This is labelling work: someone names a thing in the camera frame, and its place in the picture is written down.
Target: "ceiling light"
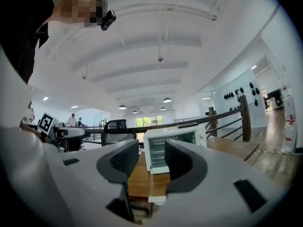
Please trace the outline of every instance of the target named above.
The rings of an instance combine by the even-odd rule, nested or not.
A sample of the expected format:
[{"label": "ceiling light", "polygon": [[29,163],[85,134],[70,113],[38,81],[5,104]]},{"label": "ceiling light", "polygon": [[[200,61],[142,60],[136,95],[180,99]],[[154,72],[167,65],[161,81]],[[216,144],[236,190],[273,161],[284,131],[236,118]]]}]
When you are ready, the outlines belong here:
[{"label": "ceiling light", "polygon": [[126,108],[127,107],[124,104],[120,105],[120,107],[119,107],[119,109],[126,109]]},{"label": "ceiling light", "polygon": [[169,103],[169,102],[171,102],[171,99],[169,97],[166,97],[163,102],[164,103]]}]

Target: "wooden table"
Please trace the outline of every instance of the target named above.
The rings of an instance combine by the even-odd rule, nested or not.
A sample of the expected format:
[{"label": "wooden table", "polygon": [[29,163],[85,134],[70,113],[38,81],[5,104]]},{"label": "wooden table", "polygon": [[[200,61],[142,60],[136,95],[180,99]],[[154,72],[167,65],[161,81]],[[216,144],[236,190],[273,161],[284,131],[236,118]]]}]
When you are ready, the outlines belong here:
[{"label": "wooden table", "polygon": [[[258,144],[214,137],[207,140],[207,147],[246,161],[257,149]],[[161,197],[166,196],[166,185],[169,182],[169,173],[151,175],[147,171],[145,153],[142,152],[136,167],[128,179],[128,196],[133,200],[157,199],[155,197],[160,197],[161,199]]]}]

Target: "person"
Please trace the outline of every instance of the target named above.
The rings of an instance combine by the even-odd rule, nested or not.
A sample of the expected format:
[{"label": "person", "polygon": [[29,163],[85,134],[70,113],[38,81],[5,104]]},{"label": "person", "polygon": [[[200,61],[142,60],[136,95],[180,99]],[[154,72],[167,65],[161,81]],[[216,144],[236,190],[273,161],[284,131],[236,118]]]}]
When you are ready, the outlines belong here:
[{"label": "person", "polygon": [[48,22],[92,26],[107,13],[107,0],[5,0],[1,44],[11,64],[28,83],[34,68],[35,48],[48,39]]},{"label": "person", "polygon": [[76,118],[75,118],[75,114],[71,114],[71,117],[69,117],[67,124],[71,127],[75,127],[76,125]]},{"label": "person", "polygon": [[82,120],[82,118],[80,117],[78,120],[78,126],[83,126],[81,120]]},{"label": "person", "polygon": [[25,124],[33,124],[34,120],[35,120],[35,112],[34,109],[32,108],[32,102],[30,102],[29,105],[27,106],[22,121]]}]

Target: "black shirt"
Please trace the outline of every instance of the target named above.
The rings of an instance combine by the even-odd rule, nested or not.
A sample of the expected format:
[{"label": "black shirt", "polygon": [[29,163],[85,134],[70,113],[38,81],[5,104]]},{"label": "black shirt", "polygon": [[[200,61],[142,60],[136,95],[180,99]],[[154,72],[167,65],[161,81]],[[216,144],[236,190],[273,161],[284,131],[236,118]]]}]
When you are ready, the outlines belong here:
[{"label": "black shirt", "polygon": [[35,63],[35,47],[48,39],[48,24],[39,27],[52,15],[53,0],[2,0],[5,22],[0,34],[3,49],[20,77],[28,83]]}]

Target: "window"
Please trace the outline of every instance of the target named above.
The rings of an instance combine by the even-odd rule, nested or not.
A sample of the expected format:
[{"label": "window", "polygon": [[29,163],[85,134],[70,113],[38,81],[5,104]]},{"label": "window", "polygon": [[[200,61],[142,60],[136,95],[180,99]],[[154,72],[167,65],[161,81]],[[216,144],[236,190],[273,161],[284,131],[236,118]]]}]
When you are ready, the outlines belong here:
[{"label": "window", "polygon": [[137,127],[148,127],[148,126],[163,125],[163,124],[164,124],[163,115],[136,118]]}]

